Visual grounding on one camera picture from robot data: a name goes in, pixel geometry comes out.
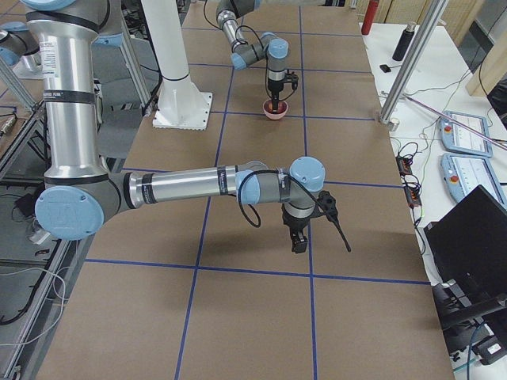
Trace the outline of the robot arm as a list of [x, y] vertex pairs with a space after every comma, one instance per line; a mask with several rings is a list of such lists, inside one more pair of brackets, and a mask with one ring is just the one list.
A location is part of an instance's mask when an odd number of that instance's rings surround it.
[[337, 221], [335, 199], [323, 187], [326, 171], [301, 157], [287, 169], [259, 161], [196, 166], [195, 137], [165, 137], [162, 129], [207, 127], [212, 95], [193, 83], [181, 22], [173, 1], [147, 1], [143, 10], [159, 69], [154, 132], [139, 129], [128, 154], [135, 172], [113, 173], [97, 147], [92, 45], [123, 25], [117, 1], [27, 1], [29, 30], [40, 42], [51, 166], [35, 205], [41, 227], [76, 241], [95, 234], [122, 211], [165, 201], [233, 196], [240, 207], [279, 203], [292, 251], [307, 248], [304, 228], [314, 218]]
[[238, 19], [253, 12], [260, 6], [259, 1], [221, 1], [217, 5], [215, 18], [231, 46], [231, 62], [237, 70], [244, 70], [262, 60], [266, 61], [265, 87], [269, 100], [265, 111], [271, 115], [285, 112], [287, 104], [280, 99], [284, 86], [290, 84], [293, 89], [298, 86], [298, 77], [287, 70], [286, 60], [289, 55], [288, 42], [272, 32], [256, 36], [257, 41], [250, 43], [243, 36], [245, 28]]

